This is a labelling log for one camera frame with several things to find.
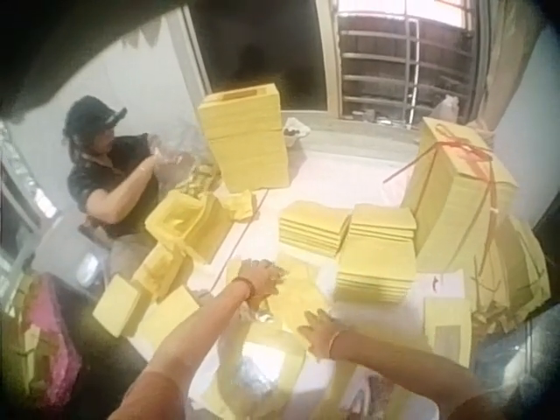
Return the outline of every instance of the woman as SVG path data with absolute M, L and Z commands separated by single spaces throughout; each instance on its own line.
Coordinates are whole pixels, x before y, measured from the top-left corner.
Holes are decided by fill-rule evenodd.
M 245 261 L 239 276 L 220 295 L 180 324 L 161 344 L 111 420 L 180 419 L 191 381 L 210 348 L 245 301 L 251 307 L 277 293 L 278 269 L 270 262 Z M 371 339 L 344 328 L 326 313 L 306 313 L 299 332 L 318 358 L 351 361 L 430 398 L 442 418 L 502 419 L 481 394 L 474 376 L 443 357 Z
M 115 240 L 109 275 L 132 273 L 155 245 L 144 221 L 158 203 L 152 155 L 147 135 L 115 136 L 114 127 L 126 115 L 93 96 L 76 101 L 66 115 L 64 136 L 73 168 L 68 190 L 78 208 Z

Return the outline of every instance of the metal grille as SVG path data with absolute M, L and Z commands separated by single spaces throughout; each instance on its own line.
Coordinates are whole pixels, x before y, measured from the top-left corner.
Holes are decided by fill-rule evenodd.
M 478 63 L 475 10 L 446 0 L 462 16 L 457 26 L 411 16 L 408 3 L 402 14 L 339 8 L 343 117 L 412 127 L 453 95 L 466 123 Z

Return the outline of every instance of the bracelet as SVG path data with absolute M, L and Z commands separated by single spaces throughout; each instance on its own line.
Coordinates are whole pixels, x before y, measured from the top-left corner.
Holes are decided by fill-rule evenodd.
M 249 301 L 251 300 L 251 298 L 255 296 L 256 294 L 255 286 L 247 278 L 238 276 L 231 281 L 231 283 L 233 282 L 244 282 L 248 286 L 249 293 L 247 299 L 245 300 Z
M 341 329 L 341 330 L 338 330 L 338 331 L 331 337 L 331 340 L 329 341 L 329 348 L 328 348 L 329 359 L 332 359 L 332 358 L 333 358 L 332 355 L 331 355 L 331 352 L 332 352 L 332 350 L 333 350 L 334 341 L 335 341 L 335 340 L 339 337 L 339 335 L 341 335 L 344 331 L 346 331 L 346 329 L 344 329 L 344 328 Z

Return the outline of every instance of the black shirt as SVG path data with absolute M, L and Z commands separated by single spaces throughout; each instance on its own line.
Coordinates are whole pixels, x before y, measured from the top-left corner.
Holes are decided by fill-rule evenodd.
M 78 208 L 85 213 L 89 194 L 95 190 L 110 193 L 123 182 L 132 171 L 148 156 L 148 136 L 119 136 L 108 153 L 113 166 L 122 172 L 115 173 L 111 168 L 86 159 L 80 159 L 68 175 L 68 190 L 78 203 Z M 107 235 L 116 238 L 137 233 L 143 229 L 144 221 L 158 203 L 158 181 L 152 175 L 140 199 L 124 219 L 116 224 L 102 223 Z

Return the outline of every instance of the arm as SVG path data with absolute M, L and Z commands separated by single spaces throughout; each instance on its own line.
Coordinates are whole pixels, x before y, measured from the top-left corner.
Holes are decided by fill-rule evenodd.
M 86 201 L 87 213 L 111 225 L 124 219 L 148 185 L 156 161 L 155 156 L 147 157 L 111 192 L 102 189 L 91 192 Z
M 415 394 L 431 399 L 447 418 L 457 407 L 482 394 L 471 372 L 444 357 L 344 330 L 326 313 L 306 313 L 299 328 L 318 357 L 351 361 L 370 368 Z
M 243 262 L 239 277 L 247 281 L 231 282 L 214 300 L 173 330 L 157 349 L 146 372 L 159 373 L 188 392 L 200 363 L 241 304 L 248 299 L 253 304 L 277 293 L 278 271 L 269 262 Z

